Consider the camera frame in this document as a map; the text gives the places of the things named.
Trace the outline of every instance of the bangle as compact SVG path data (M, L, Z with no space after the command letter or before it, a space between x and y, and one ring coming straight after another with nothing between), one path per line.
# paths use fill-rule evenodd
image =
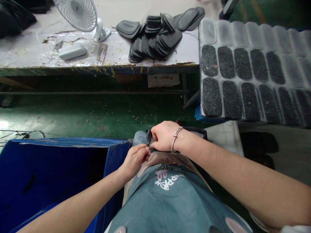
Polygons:
M176 131L176 133L174 134L174 139L173 139L173 142L172 142L172 145L171 145L171 152L176 152L173 150L173 146L174 146L174 142L175 142L175 139L177 138L177 134L179 133L179 131L182 129L182 127L180 126L178 128L178 130Z

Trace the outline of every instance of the cut-out foam sheet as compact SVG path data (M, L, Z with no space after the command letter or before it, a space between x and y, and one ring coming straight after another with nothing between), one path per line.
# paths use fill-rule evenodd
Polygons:
M205 18L199 33L202 116L311 128L311 30Z

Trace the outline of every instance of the blue storage box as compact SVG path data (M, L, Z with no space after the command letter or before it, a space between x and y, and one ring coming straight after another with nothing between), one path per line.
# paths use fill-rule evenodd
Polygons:
M0 154L0 232L18 231L117 170L129 147L128 141L98 138L9 141ZM104 232L122 199L119 191L85 232Z

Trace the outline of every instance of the electric fan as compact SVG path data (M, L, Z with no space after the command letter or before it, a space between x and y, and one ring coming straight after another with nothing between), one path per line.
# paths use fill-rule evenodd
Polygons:
M71 26L82 32L92 32L94 40L102 42L111 31L103 28L103 21L97 18L92 0L53 0L62 16Z

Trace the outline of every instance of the person's hand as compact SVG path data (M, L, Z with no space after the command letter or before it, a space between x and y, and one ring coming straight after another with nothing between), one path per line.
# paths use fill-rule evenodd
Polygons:
M130 181L138 173L142 163L148 161L149 157L150 149L146 144L131 147L123 164L118 169L121 178L126 182Z
M178 130L179 125L173 121L163 121L162 123L151 128L152 136L156 140L150 146L159 151L171 151L171 145L174 140L174 134ZM182 129L175 140L173 149L178 150L181 142Z

